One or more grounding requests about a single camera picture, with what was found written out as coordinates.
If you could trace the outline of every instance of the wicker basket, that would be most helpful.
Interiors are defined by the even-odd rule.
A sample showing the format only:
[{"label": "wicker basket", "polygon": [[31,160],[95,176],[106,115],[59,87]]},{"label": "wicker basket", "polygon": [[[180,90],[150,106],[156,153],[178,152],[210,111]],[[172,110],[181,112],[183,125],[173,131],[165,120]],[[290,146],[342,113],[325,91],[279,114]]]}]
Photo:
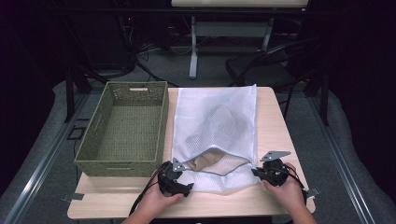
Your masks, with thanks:
[{"label": "wicker basket", "polygon": [[89,176],[151,176],[163,162],[166,82],[107,82],[75,164]]}]

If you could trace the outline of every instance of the chair leg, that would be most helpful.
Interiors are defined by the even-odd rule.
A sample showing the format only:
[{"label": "chair leg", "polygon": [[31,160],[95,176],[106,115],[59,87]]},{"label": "chair leg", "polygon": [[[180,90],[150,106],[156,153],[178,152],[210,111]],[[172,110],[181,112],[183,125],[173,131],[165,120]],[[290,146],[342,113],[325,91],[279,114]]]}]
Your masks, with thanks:
[{"label": "chair leg", "polygon": [[289,104],[291,100],[291,96],[293,95],[294,86],[290,87],[288,101],[286,102],[285,110],[283,111],[283,119],[286,119],[286,115],[288,115]]},{"label": "chair leg", "polygon": [[228,84],[228,87],[231,87],[236,84],[237,87],[245,86],[244,84],[241,83],[241,79],[243,80],[243,76],[239,75],[234,79],[230,84]]}]

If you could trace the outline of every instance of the wooden table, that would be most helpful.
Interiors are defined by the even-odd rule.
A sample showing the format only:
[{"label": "wooden table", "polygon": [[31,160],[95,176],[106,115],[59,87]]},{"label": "wooden table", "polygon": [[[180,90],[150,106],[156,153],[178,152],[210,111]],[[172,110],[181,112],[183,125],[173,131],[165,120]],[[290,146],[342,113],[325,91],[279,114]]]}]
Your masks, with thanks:
[{"label": "wooden table", "polygon": [[[171,160],[177,88],[169,89],[169,119],[167,122],[163,160]],[[283,120],[272,89],[258,87],[257,132],[258,160],[269,150],[290,151],[282,158],[292,163],[302,183],[308,188],[288,128]],[[67,215],[73,219],[128,217],[132,204],[148,183],[148,177],[88,177],[82,174],[76,193],[84,194],[81,201],[73,200]],[[308,199],[307,207],[315,211]],[[159,217],[246,217],[287,214],[262,183],[226,195],[192,192],[181,202],[168,207]]]}]

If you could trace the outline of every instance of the white mesh bag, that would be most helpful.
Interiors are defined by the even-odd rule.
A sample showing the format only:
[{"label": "white mesh bag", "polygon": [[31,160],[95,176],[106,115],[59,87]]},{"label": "white mesh bag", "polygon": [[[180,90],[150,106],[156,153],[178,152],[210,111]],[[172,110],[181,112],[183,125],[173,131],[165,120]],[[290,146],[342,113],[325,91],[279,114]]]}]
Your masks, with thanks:
[{"label": "white mesh bag", "polygon": [[172,157],[193,191],[222,193],[256,184],[256,86],[180,88]]}]

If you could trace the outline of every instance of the human hand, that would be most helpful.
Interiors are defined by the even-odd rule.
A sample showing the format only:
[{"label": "human hand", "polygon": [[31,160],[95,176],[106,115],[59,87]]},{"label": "human hand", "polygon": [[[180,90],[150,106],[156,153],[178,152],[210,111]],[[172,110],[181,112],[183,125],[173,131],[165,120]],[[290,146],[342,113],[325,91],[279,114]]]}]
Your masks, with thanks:
[{"label": "human hand", "polygon": [[[289,166],[294,171],[296,168],[288,162],[285,165]],[[291,176],[288,176],[286,182],[278,187],[272,186],[268,181],[263,180],[265,188],[273,193],[277,200],[288,210],[294,224],[316,224],[311,212],[306,208],[304,196],[300,183]]]},{"label": "human hand", "polygon": [[[294,171],[296,170],[295,167],[288,162],[285,162],[285,165],[289,166]],[[292,170],[289,170],[289,173],[296,175]],[[262,183],[268,191],[276,196],[277,200],[285,207],[286,210],[290,211],[295,207],[305,207],[301,186],[291,176],[288,176],[286,182],[279,187],[272,186],[266,180],[263,180]]]},{"label": "human hand", "polygon": [[154,176],[152,183],[152,186],[146,191],[136,210],[127,219],[125,219],[123,224],[148,224],[166,207],[180,201],[184,197],[181,193],[169,197],[164,196],[160,191],[158,176],[156,175]]}]

